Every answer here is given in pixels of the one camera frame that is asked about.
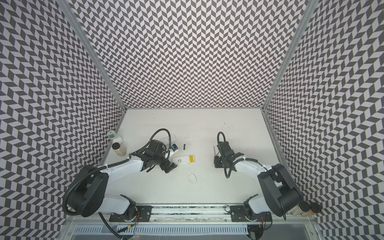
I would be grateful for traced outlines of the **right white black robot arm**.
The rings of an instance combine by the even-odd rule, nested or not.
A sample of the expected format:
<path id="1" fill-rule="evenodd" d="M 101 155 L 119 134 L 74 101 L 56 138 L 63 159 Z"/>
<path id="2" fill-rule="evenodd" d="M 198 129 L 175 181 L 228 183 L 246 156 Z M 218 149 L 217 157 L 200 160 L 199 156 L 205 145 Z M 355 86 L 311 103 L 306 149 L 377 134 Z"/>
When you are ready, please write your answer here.
<path id="1" fill-rule="evenodd" d="M 304 194 L 283 165 L 265 165 L 243 153 L 235 153 L 223 132 L 217 134 L 217 148 L 214 165 L 224 169 L 226 179 L 232 172 L 239 172 L 257 180 L 261 187 L 262 194 L 244 201 L 244 214 L 248 220 L 255 221 L 262 213 L 286 218 L 286 213 L 304 200 Z"/>

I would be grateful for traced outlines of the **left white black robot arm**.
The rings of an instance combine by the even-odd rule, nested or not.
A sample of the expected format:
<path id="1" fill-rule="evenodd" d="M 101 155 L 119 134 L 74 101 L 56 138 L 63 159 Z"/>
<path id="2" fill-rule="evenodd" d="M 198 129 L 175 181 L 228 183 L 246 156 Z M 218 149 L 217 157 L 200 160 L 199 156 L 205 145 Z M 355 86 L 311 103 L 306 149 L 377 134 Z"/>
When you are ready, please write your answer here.
<path id="1" fill-rule="evenodd" d="M 129 154 L 128 158 L 99 167 L 87 165 L 75 176 L 63 196 L 62 210 L 68 216 L 89 217 L 93 214 L 120 215 L 125 221 L 137 217 L 136 202 L 125 195 L 107 195 L 106 190 L 112 183 L 139 172 L 150 172 L 159 166 L 169 173 L 176 168 L 170 157 L 178 150 L 176 136 L 167 129 L 159 129 L 156 133 L 165 132 L 167 137 L 156 140 L 152 135 L 140 149 Z"/>

